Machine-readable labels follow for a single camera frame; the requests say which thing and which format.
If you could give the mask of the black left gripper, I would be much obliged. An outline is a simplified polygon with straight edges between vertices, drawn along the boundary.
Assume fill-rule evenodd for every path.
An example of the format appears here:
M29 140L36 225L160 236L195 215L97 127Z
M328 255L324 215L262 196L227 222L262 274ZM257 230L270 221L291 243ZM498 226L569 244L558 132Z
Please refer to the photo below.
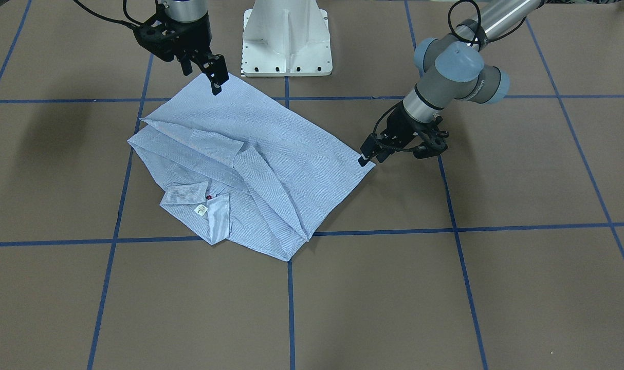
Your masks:
M371 159L385 161L396 152L409 152L416 159L441 155L448 149L448 131L439 129L442 116L432 114L429 122L411 117L399 102L376 120L375 126L360 147L358 162L365 167Z

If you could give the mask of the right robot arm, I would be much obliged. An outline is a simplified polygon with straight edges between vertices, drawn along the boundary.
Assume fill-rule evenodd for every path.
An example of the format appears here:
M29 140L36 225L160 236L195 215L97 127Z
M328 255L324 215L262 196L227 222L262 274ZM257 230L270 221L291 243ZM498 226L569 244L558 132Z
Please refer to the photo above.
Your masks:
M129 15L126 1L122 2L124 20L98 14L80 1L75 4L98 19L130 29L150 54L164 62L178 61L185 77L197 66L209 80L214 96L229 80L225 57L211 51L207 1L155 1L154 14L143 22Z

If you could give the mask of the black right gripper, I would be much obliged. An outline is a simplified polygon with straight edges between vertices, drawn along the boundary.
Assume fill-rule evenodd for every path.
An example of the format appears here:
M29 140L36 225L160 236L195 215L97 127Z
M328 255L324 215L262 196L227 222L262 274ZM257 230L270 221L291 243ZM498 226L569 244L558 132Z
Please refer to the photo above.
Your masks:
M212 54L208 12L189 23L177 21L165 10L157 10L147 21L133 30L138 44L162 61L176 59L183 75L192 73L197 65L211 84L214 96L229 80L227 63L222 54Z

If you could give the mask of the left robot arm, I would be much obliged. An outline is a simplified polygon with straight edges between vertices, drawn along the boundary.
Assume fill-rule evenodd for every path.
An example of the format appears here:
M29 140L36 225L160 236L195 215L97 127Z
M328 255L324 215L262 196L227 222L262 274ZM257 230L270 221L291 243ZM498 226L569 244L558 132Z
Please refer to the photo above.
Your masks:
M491 1L460 23L448 19L450 32L441 39L418 44L414 63L421 73L412 90L385 112L380 131L373 128L363 145L359 164L384 162L396 152L415 158L439 156L448 145L441 112L452 101L494 104L507 96L511 81L506 72L486 65L480 52L516 31L543 1Z

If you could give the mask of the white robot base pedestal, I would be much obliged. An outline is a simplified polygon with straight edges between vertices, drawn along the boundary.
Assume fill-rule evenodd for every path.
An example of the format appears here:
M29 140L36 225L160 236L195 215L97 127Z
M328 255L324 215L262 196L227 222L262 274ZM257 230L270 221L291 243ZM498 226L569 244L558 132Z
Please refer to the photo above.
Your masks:
M256 1L243 14L241 74L326 77L333 72L328 13L316 1Z

